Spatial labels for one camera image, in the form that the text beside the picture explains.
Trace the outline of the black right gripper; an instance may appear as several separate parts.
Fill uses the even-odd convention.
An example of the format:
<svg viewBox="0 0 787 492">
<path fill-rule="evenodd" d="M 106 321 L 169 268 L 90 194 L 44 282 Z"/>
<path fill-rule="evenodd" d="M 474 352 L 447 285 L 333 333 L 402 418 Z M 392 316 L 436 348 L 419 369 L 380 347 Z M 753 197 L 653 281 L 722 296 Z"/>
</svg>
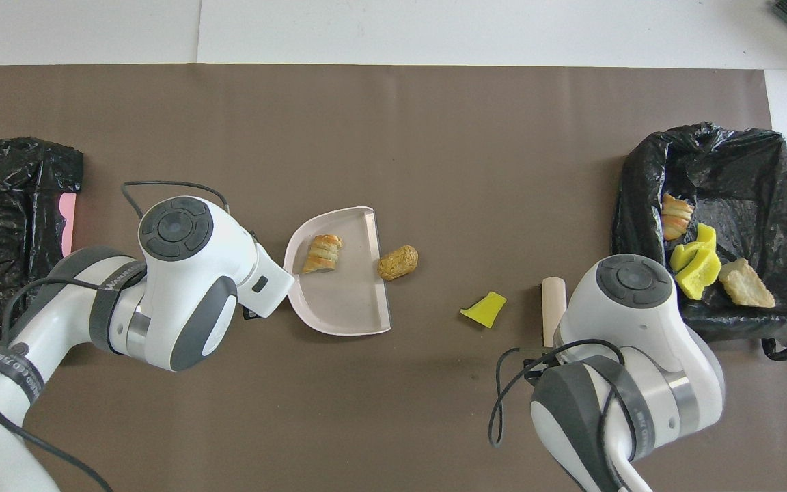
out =
<svg viewBox="0 0 787 492">
<path fill-rule="evenodd" d="M 521 348 L 521 360 L 528 374 L 541 374 L 553 366 L 553 356 L 545 348 Z"/>
</svg>

